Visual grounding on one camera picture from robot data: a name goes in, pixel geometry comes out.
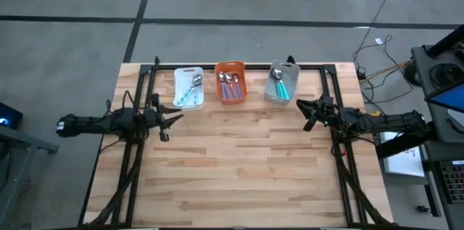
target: monitor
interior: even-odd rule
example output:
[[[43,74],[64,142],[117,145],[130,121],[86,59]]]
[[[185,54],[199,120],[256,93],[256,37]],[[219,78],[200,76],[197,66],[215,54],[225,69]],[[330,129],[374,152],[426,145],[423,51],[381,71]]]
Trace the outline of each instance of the monitor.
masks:
[[[464,113],[464,80],[445,86],[426,97],[426,101]]]

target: computer screen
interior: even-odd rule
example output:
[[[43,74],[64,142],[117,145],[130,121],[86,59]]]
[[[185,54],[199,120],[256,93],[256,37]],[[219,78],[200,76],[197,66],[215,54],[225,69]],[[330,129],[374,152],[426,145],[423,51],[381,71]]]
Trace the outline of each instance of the computer screen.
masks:
[[[464,83],[430,97],[430,102],[464,112]]]

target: wooden table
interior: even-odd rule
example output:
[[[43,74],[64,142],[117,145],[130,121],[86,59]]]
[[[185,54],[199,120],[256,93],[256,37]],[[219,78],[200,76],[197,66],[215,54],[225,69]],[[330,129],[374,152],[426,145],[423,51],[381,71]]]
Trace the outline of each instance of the wooden table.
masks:
[[[364,110],[354,65],[336,67],[344,105]],[[135,94],[139,68],[121,66],[113,109],[121,106],[125,90]],[[157,129],[146,142],[133,226],[347,225],[329,129],[318,123],[304,132],[305,119],[294,102],[321,95],[319,73],[302,70],[298,95],[285,107],[263,99],[267,76],[267,71],[247,70],[246,102],[225,106],[216,98],[214,73],[205,70],[204,109],[186,112],[168,131],[169,142],[159,140]],[[166,106],[172,106],[174,84],[173,71],[157,71],[154,91]],[[115,140],[105,136],[102,147]],[[358,141],[353,148],[363,191],[392,221],[375,147]],[[123,150],[121,143],[100,154],[84,222],[94,219],[114,194]],[[350,199],[357,215],[352,192]]]

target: spoon with teal handle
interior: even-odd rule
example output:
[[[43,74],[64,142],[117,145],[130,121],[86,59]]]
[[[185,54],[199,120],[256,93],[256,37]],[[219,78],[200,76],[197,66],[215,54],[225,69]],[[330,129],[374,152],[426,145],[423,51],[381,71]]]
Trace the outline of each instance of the spoon with teal handle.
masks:
[[[274,68],[272,71],[272,75],[275,78],[275,84],[277,85],[277,95],[283,99],[290,99],[289,93],[282,81],[282,70],[278,68]]]
[[[178,106],[183,106],[191,93],[195,91],[201,84],[203,83],[203,76],[198,74],[194,76],[194,79],[192,80],[192,86],[188,89],[188,91],[179,99],[177,105]]]

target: metal spoon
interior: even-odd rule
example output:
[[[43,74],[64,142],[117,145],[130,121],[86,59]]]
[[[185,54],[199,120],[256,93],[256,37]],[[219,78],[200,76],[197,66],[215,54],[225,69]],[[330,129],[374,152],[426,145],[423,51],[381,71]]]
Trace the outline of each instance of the metal spoon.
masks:
[[[232,94],[233,94],[233,98],[234,99],[237,99],[237,93],[235,92],[235,89],[233,88],[233,85],[231,83],[232,81],[232,75],[230,73],[226,73],[225,74],[225,80],[227,81],[227,83],[229,83],[229,86],[231,87],[231,91],[232,91]]]
[[[192,80],[192,86],[190,87],[190,89],[181,97],[181,99],[179,99],[177,105],[179,106],[183,106],[188,97],[191,95],[191,92],[196,90],[201,84],[203,83],[203,76],[200,75],[200,74],[197,74],[194,76],[193,80]]]
[[[217,74],[217,76],[219,77],[219,81],[220,81],[220,88],[221,88],[221,96],[223,99],[230,99],[231,98],[231,95],[229,94],[229,91],[228,89],[225,87],[225,75],[224,75],[224,72],[219,72]]]
[[[239,93],[239,99],[241,99],[243,96],[241,95],[241,89],[240,89],[240,84],[239,84],[239,76],[237,74],[233,74],[232,79],[233,79],[233,81],[235,81],[235,84],[237,86],[237,92]]]
[[[282,81],[282,70],[278,68],[273,68],[272,76],[275,78],[275,84],[277,86],[277,96],[284,99],[290,99],[289,93],[287,92],[287,89]]]

